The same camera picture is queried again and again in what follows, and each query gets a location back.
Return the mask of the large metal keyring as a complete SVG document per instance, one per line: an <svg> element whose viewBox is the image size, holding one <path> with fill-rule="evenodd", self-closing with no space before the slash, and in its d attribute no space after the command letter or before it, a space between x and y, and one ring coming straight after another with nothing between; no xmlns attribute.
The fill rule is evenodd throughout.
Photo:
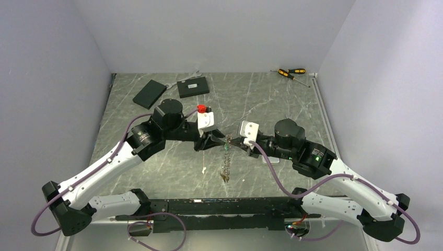
<svg viewBox="0 0 443 251"><path fill-rule="evenodd" d="M230 140L232 139L232 134L227 134L225 137L225 145L229 146L229 150L224 150L224 160L223 165L220 169L220 176L223 180L223 182L228 183L230 179L230 165L231 165L231 144L229 144Z"/></svg>

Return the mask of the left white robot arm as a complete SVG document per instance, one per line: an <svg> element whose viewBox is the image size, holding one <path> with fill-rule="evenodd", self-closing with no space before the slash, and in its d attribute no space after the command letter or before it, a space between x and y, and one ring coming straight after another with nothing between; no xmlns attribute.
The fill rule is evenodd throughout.
<svg viewBox="0 0 443 251"><path fill-rule="evenodd" d="M178 100L162 101L146 115L146 121L130 122L121 140L98 161L66 181L46 183L42 192L58 230L72 236L91 222L112 216L146 218L151 202L141 189L113 196L99 196L98 192L114 178L162 151L167 141L192 142L195 151L224 145L225 136L218 130L210 107L197 106L197 119L193 122L182 110Z"/></svg>

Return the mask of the yellow black screwdriver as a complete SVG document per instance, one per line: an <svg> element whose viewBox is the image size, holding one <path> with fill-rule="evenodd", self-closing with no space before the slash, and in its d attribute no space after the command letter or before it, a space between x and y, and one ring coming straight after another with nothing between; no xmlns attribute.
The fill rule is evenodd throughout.
<svg viewBox="0 0 443 251"><path fill-rule="evenodd" d="M297 74L284 74L284 75L283 75L283 74L279 74L279 75L281 75L281 76L283 76L283 77L285 77L285 78L291 79L292 81L296 81L296 82L298 82L299 84L301 84L301 85L306 86L306 87L309 88L309 86L308 86L307 84L303 83L302 81L299 81L299 80L296 78L296 75L297 75Z"/></svg>
<svg viewBox="0 0 443 251"><path fill-rule="evenodd" d="M306 70L305 69L288 69L288 70L284 70L284 69L278 69L276 71L272 71L271 72L276 72L279 74L297 74L297 75L301 75L301 74L305 74Z"/></svg>

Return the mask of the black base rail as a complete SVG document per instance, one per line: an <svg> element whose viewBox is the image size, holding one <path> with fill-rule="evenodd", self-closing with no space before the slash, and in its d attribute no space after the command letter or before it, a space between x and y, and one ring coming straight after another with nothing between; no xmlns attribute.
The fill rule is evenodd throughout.
<svg viewBox="0 0 443 251"><path fill-rule="evenodd" d="M193 230L267 229L282 231L306 215L289 197L153 199L146 215L118 215L117 221L150 220L154 233Z"/></svg>

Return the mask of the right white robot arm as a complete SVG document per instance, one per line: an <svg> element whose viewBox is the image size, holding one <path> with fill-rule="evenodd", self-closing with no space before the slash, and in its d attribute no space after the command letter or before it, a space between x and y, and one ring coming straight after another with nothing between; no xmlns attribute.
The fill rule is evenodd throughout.
<svg viewBox="0 0 443 251"><path fill-rule="evenodd" d="M230 144L249 156L264 157L281 191L292 198L288 202L292 216L327 215L357 225L379 241L399 240L409 197L374 186L327 147L307 140L304 128L292 119L278 121L274 135L264 135L257 123L243 121L239 135ZM292 161L294 170L318 183L310 189L289 192L279 180L270 157Z"/></svg>

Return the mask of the black box with label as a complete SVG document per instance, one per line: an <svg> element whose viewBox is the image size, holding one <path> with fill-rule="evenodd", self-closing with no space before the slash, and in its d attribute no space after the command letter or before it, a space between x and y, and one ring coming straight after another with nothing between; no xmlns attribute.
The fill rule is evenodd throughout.
<svg viewBox="0 0 443 251"><path fill-rule="evenodd" d="M180 98L188 98L210 92L206 77L198 77L177 82Z"/></svg>

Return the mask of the black flat box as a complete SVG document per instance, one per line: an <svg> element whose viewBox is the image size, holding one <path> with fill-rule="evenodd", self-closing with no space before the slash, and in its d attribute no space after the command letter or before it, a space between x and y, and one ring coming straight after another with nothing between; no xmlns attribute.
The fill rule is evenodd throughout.
<svg viewBox="0 0 443 251"><path fill-rule="evenodd" d="M143 108L150 109L166 90L166 85L150 80L132 101Z"/></svg>

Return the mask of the silver wrench at back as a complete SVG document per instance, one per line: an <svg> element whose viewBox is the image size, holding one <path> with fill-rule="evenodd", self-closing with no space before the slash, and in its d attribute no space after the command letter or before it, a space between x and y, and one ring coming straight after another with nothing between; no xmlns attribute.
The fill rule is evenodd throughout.
<svg viewBox="0 0 443 251"><path fill-rule="evenodd" d="M177 85L178 83L182 83L183 81L187 81L189 79L198 78L201 75L202 75L202 73L200 73L199 70L197 70L197 71L193 72L191 75L189 75L189 76L187 76L187 77L185 77L183 79L177 80L175 82L168 83L165 86L166 86L167 89L171 89L173 86Z"/></svg>

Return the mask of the yellow black screwdriver rear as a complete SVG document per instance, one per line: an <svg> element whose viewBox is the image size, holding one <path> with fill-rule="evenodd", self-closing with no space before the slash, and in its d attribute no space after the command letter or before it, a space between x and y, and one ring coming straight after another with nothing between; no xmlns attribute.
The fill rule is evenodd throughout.
<svg viewBox="0 0 443 251"><path fill-rule="evenodd" d="M276 72L279 74L297 74L297 75L301 75L301 74L305 74L306 70L305 69L288 69L288 70L284 70L284 69L278 69L276 71L272 71L271 72Z"/></svg>

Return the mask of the white smartphone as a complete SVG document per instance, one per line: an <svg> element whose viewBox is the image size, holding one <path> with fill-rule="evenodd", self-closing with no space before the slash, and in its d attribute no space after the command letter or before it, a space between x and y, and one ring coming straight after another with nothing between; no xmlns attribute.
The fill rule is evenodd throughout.
<svg viewBox="0 0 443 251"><path fill-rule="evenodd" d="M277 157L268 157L268 159L269 159L269 161L270 161L271 164L278 164L278 163L280 163L280 159L277 158ZM267 164L267 161L266 161L266 159L265 159L264 156L262 156L262 162L263 162L264 164Z"/></svg>

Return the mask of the yellow black screwdriver front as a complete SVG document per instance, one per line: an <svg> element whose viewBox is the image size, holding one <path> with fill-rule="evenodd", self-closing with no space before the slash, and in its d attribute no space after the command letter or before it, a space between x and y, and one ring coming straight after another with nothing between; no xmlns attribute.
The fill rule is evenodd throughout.
<svg viewBox="0 0 443 251"><path fill-rule="evenodd" d="M281 76L283 76L283 77L285 77L285 78L291 79L292 81L296 81L296 82L298 82L299 84L301 84L301 85L306 86L306 87L309 88L309 86L308 86L307 84L303 83L302 81L299 81L299 80L296 78L296 75L297 75L297 74L284 74L284 75L283 75L283 74L279 74L279 75L281 75Z"/></svg>

